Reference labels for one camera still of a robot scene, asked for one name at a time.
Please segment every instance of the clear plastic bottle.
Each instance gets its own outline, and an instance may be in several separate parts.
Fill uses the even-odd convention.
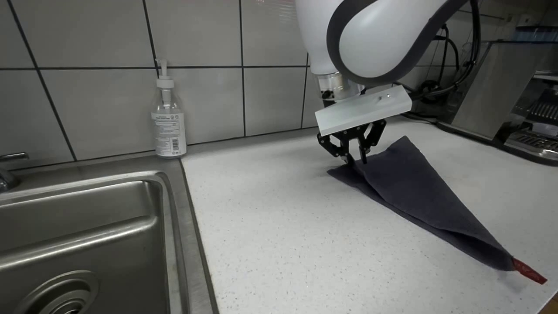
[[[186,154],[184,114],[172,98],[174,83],[167,76],[167,62],[160,65],[157,88],[160,90],[160,104],[151,112],[155,152],[158,158],[181,158]]]

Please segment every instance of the backsplash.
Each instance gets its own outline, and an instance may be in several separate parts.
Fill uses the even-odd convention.
[[[545,4],[481,0],[483,41]],[[448,22],[458,50],[467,9]],[[153,151],[155,60],[169,60],[190,145],[315,126],[293,0],[0,0],[0,154],[27,152],[20,168]],[[434,43],[401,83],[439,63]]]

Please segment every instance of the countertop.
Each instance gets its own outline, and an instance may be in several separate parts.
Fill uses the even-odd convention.
[[[498,273],[326,172],[341,165],[296,132],[191,147],[183,159],[221,314],[533,314],[558,290],[558,170],[395,119],[514,257],[549,282]]]

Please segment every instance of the black cloth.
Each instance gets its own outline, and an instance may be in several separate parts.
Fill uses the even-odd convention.
[[[329,175],[490,268],[526,268],[474,219],[406,137],[369,156],[366,165],[341,166]]]

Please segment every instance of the stainless steel sink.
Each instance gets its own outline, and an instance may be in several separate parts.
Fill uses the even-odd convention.
[[[0,194],[1,314],[216,313],[177,161],[19,173]]]

